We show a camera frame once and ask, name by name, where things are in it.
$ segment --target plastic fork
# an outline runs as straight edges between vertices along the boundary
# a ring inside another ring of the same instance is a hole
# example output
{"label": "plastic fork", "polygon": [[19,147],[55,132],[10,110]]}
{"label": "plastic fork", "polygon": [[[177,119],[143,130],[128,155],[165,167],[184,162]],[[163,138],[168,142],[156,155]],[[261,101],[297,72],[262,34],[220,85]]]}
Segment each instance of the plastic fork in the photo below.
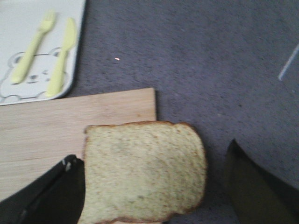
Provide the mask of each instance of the plastic fork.
{"label": "plastic fork", "polygon": [[55,12],[53,10],[49,10],[46,13],[44,19],[42,20],[39,28],[37,29],[37,32],[33,37],[30,45],[28,46],[24,56],[22,57],[22,59],[16,66],[15,70],[13,71],[11,77],[11,83],[18,84],[24,80],[32,64],[34,54],[36,53],[38,47],[40,46],[44,35],[52,29],[55,20],[56,20]]}

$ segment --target white bread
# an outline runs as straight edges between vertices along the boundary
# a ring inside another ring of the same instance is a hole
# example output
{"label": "white bread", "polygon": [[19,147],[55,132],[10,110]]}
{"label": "white bread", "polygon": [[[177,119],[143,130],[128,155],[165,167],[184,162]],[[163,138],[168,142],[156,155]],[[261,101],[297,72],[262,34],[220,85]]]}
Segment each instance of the white bread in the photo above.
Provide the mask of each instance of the white bread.
{"label": "white bread", "polygon": [[79,224],[150,223],[195,209],[206,185],[202,142],[187,123],[89,126]]}

